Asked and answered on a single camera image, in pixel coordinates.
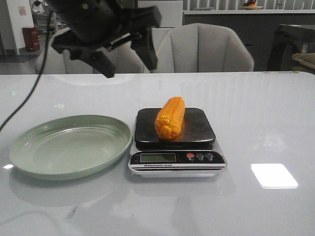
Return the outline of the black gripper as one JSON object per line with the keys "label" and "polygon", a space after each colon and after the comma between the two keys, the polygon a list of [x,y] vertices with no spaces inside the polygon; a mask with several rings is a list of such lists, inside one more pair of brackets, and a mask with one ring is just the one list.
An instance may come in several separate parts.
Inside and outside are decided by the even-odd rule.
{"label": "black gripper", "polygon": [[160,26],[161,14],[156,6],[138,7],[135,0],[49,0],[50,8],[70,28],[57,36],[52,47],[59,54],[70,52],[71,60],[80,60],[106,78],[113,78],[115,65],[101,51],[111,51],[131,42],[148,70],[155,70],[158,58],[152,28]]}

